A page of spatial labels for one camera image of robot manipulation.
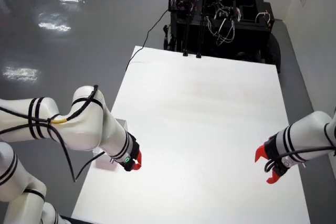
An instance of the wire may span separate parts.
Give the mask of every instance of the wire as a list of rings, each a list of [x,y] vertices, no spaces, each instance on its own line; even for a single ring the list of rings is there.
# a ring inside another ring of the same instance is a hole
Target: wire
[[[238,7],[237,8],[237,12],[238,12],[238,22],[240,22],[240,19],[241,19],[241,13],[240,13],[240,9]]]
[[[319,151],[329,151],[329,150],[336,150],[335,147],[333,146],[326,146],[326,147],[316,147],[316,148],[308,148],[308,149],[303,149],[303,150],[299,150],[299,151],[293,151],[293,152],[287,152],[287,153],[283,153],[279,156],[277,156],[274,159],[270,159],[266,165],[265,165],[265,172],[269,172],[270,170],[272,170],[272,168],[275,166],[275,162],[278,160],[278,159],[281,159],[283,157],[286,157],[286,156],[291,156],[291,155],[295,155],[295,154],[300,154],[300,153],[308,153],[308,152],[319,152]]]
[[[211,25],[211,22],[209,20],[209,17],[206,16],[206,19],[208,20],[208,29],[209,29],[210,33],[214,37],[217,37],[217,41],[216,41],[217,46],[220,46],[223,42],[225,42],[225,43],[231,43],[234,40],[236,33],[235,33],[235,23],[234,23],[233,20],[231,21],[231,28],[230,28],[229,32],[227,33],[226,37],[224,38],[222,35],[219,34],[219,32],[222,29],[222,26],[223,26],[223,24],[224,24],[224,22],[225,22],[226,19],[223,20],[223,22],[222,22],[219,30],[217,32],[215,32],[215,33],[212,32],[212,25]],[[232,29],[233,29],[233,36],[232,36],[231,39],[228,39],[227,37],[231,33]]]
[[[68,122],[71,119],[74,119],[74,118],[78,117],[87,108],[87,106],[89,106],[89,104],[93,101],[93,99],[94,99],[97,91],[98,91],[98,85],[94,85],[93,86],[93,91],[88,96],[88,99],[85,101],[85,103],[76,112],[74,112],[72,115],[70,115],[66,119],[51,120],[51,123],[53,123],[53,124],[61,124],[61,123]]]
[[[226,18],[224,18],[224,20],[223,20],[223,22],[222,22],[222,24],[220,25],[221,27],[219,28],[219,30],[218,30],[218,33],[220,33],[221,31],[221,29],[222,29],[222,26],[224,25],[224,22],[225,22],[225,20],[226,20]]]
[[[131,60],[134,58],[134,56],[135,56],[139,51],[141,51],[141,50],[145,47],[146,42],[147,42],[147,39],[148,39],[148,35],[149,35],[149,33],[150,33],[150,32],[154,29],[154,27],[160,22],[160,20],[163,18],[163,16],[166,14],[166,12],[168,12],[168,10],[169,10],[169,9],[167,9],[167,10],[161,15],[161,17],[159,18],[159,20],[158,20],[158,21],[154,24],[154,26],[147,32],[147,36],[146,36],[145,42],[144,42],[143,45],[142,45],[142,48],[140,48],[138,51],[136,51],[135,54],[133,54],[133,56],[131,57],[131,59],[128,61],[125,72],[127,71],[128,66],[129,66]]]
[[[6,112],[8,114],[18,116],[19,118],[24,118],[24,119],[28,119],[28,120],[31,119],[31,120],[36,121],[36,122],[44,122],[44,123],[48,122],[47,119],[33,118],[33,117],[30,117],[30,116],[27,116],[27,115],[24,115],[24,114],[6,109],[4,107],[0,107],[0,110],[3,111],[3,112]]]
[[[85,169],[85,167],[87,165],[89,165],[92,161],[96,160],[97,158],[99,158],[100,156],[102,156],[105,153],[105,152],[102,152],[102,153],[96,155],[95,157],[93,157],[92,159],[90,159],[88,162],[86,162],[83,165],[83,167],[81,168],[78,175],[75,177],[75,174],[73,172],[74,168],[72,166],[71,159],[70,159],[68,150],[66,148],[66,145],[64,143],[64,140],[63,140],[62,136],[59,134],[58,130],[55,127],[53,127],[52,125],[48,125],[48,124],[45,124],[45,123],[22,124],[22,125],[18,125],[18,126],[15,126],[15,127],[11,127],[11,128],[2,130],[2,131],[0,131],[0,135],[8,133],[8,132],[15,131],[15,130],[20,130],[20,129],[24,129],[24,128],[28,128],[28,127],[35,127],[35,126],[48,128],[48,129],[52,130],[54,132],[54,134],[57,136],[57,138],[59,140],[59,143],[62,146],[63,152],[66,156],[66,159],[67,159],[67,162],[68,162],[68,165],[69,165],[69,169],[70,169],[70,172],[71,172],[71,177],[72,177],[72,180],[73,180],[74,183],[77,181],[78,177],[80,176],[80,174],[83,172],[83,170]]]
[[[257,19],[258,19],[259,15],[264,15],[264,18],[266,19],[266,17],[265,17],[266,14],[268,15],[268,21],[267,21],[267,23],[269,23],[270,20],[271,20],[271,15],[268,12],[258,13],[257,17],[256,17],[256,22],[257,22]]]

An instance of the black metal frame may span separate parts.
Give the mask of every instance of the black metal frame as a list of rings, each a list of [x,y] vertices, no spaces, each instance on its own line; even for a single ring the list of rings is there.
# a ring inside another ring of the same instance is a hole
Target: black metal frame
[[[272,14],[271,6],[264,0],[252,0],[255,5],[255,11],[257,13],[268,12],[270,14],[270,23],[267,23],[263,15],[259,16],[257,22],[254,20],[242,19],[238,22],[238,13],[236,7],[249,10],[248,4],[244,4],[245,1],[250,0],[231,0],[234,15],[231,17],[234,20],[236,28],[236,36],[232,43],[223,44],[220,47],[213,46],[211,42],[216,40],[207,29],[207,20],[205,17],[207,13],[207,4],[212,0],[198,0],[196,5],[197,11],[183,13],[180,10],[171,11],[171,31],[176,42],[177,51],[183,52],[184,56],[187,56],[187,51],[196,54],[197,58],[201,58],[203,54],[221,58],[237,58],[238,53],[246,52],[253,55],[266,51],[268,39],[271,33],[271,29],[274,23],[274,17]],[[219,29],[222,20],[212,20],[213,27]],[[221,30],[223,34],[229,31],[230,22],[226,22]]]

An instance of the black cable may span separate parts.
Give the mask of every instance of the black cable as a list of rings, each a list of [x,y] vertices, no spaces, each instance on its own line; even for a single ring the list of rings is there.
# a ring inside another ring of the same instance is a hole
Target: black cable
[[[128,69],[128,65],[130,64],[130,62],[131,62],[131,60],[134,58],[134,56],[135,56],[139,51],[141,51],[141,50],[145,47],[145,44],[146,44],[147,39],[148,39],[148,35],[149,35],[149,33],[151,32],[151,30],[153,30],[154,27],[158,24],[158,22],[160,22],[160,20],[163,18],[163,16],[166,14],[166,12],[168,12],[168,10],[169,10],[169,9],[167,9],[167,10],[161,15],[161,17],[159,18],[159,20],[158,20],[158,21],[154,24],[154,26],[147,32],[147,36],[146,36],[145,42],[144,42],[143,45],[142,45],[142,48],[140,48],[138,51],[136,51],[135,54],[131,57],[131,59],[128,61],[125,72],[127,71],[127,69]]]
[[[52,130],[55,135],[57,136],[58,140],[59,140],[59,143],[61,144],[62,146],[62,149],[63,149],[63,152],[66,156],[66,159],[67,159],[67,162],[68,162],[68,165],[69,165],[69,169],[70,169],[70,172],[71,172],[71,176],[72,176],[72,180],[73,182],[76,182],[78,177],[80,176],[80,174],[83,172],[83,170],[85,169],[85,167],[90,164],[92,161],[96,160],[98,157],[102,156],[105,152],[102,152],[98,155],[96,155],[95,157],[93,157],[92,159],[90,159],[88,162],[86,162],[84,164],[84,166],[81,168],[80,172],[78,173],[78,175],[75,177],[75,174],[74,174],[74,168],[72,166],[72,163],[71,163],[71,159],[70,159],[70,156],[69,156],[69,153],[68,153],[68,150],[65,146],[65,143],[64,143],[64,140],[62,138],[62,136],[59,134],[58,130],[53,127],[52,125],[48,125],[48,124],[44,124],[44,123],[31,123],[31,124],[22,124],[22,125],[18,125],[18,126],[15,126],[15,127],[11,127],[11,128],[8,128],[8,129],[4,129],[2,131],[0,131],[0,135],[2,134],[5,134],[5,133],[8,133],[8,132],[12,132],[12,131],[15,131],[15,130],[20,130],[20,129],[24,129],[24,128],[28,128],[28,127],[34,127],[34,126],[38,126],[38,127],[45,127],[49,130]]]
[[[308,148],[308,149],[303,149],[303,150],[299,150],[299,151],[293,151],[293,152],[287,152],[287,153],[283,153],[279,156],[277,156],[275,159],[281,159],[283,157],[286,156],[290,156],[290,155],[295,155],[295,154],[300,154],[300,153],[308,153],[308,152],[319,152],[319,151],[329,151],[329,150],[336,150],[335,147],[333,146],[325,146],[325,147],[316,147],[316,148]],[[275,166],[275,162],[276,160],[270,159],[266,165],[265,165],[265,172],[269,172],[270,170],[272,170],[272,168]]]
[[[85,169],[85,167],[87,167],[87,165],[89,165],[92,161],[96,160],[98,157],[100,157],[100,156],[102,156],[102,155],[104,155],[104,154],[105,154],[105,152],[101,152],[101,153],[99,153],[98,155],[94,156],[94,157],[93,157],[92,159],[90,159],[89,161],[87,161],[87,162],[83,165],[82,169],[79,171],[79,173],[78,173],[78,175],[77,175],[77,177],[76,177],[76,180],[78,179],[78,177],[80,176],[80,174],[83,172],[83,170]]]
[[[71,116],[67,118],[67,121],[70,121],[71,119],[78,117],[86,109],[86,107],[93,101],[97,91],[98,91],[98,85],[94,85],[93,91],[88,96],[88,99],[85,101],[82,107],[80,107],[76,112],[74,112]]]
[[[21,114],[21,113],[6,109],[4,107],[0,107],[0,110],[3,111],[3,112],[6,112],[8,114],[18,116],[19,118],[24,118],[24,119],[28,119],[28,120],[31,119],[31,120],[36,121],[36,122],[44,122],[44,123],[47,122],[47,119],[33,118],[33,117],[27,116],[25,114]]]

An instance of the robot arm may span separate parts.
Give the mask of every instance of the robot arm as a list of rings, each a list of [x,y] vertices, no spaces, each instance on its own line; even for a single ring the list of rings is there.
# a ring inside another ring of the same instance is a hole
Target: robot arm
[[[26,118],[9,113],[8,110],[26,115]],[[62,146],[79,151],[100,147],[127,171],[141,167],[141,153],[135,137],[111,115],[98,87],[84,86],[77,89],[68,115],[60,115],[51,98],[0,100],[0,137],[5,142],[51,137]]]
[[[336,115],[331,119],[326,113],[316,111],[271,136],[257,149],[255,162],[260,157],[269,160],[265,171],[272,170],[272,178],[267,183],[273,184],[291,166],[336,151],[335,145]]]

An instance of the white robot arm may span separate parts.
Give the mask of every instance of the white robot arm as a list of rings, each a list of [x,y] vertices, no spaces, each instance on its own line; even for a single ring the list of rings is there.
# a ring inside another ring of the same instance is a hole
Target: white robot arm
[[[51,98],[0,100],[3,141],[49,137],[62,145],[74,181],[80,173],[75,177],[67,148],[90,151],[100,147],[126,171],[141,167],[135,137],[111,115],[98,86],[77,89],[68,115],[60,115]],[[10,145],[0,142],[0,201],[10,202],[4,223],[37,224],[40,219],[44,224],[56,219],[56,223],[66,223],[50,204],[44,203],[45,195],[46,186],[24,169]]]
[[[257,149],[255,162],[260,157],[269,160],[265,172],[272,170],[272,178],[267,183],[273,184],[291,166],[336,152],[335,146],[336,115],[331,119],[326,113],[315,111],[271,136]]]

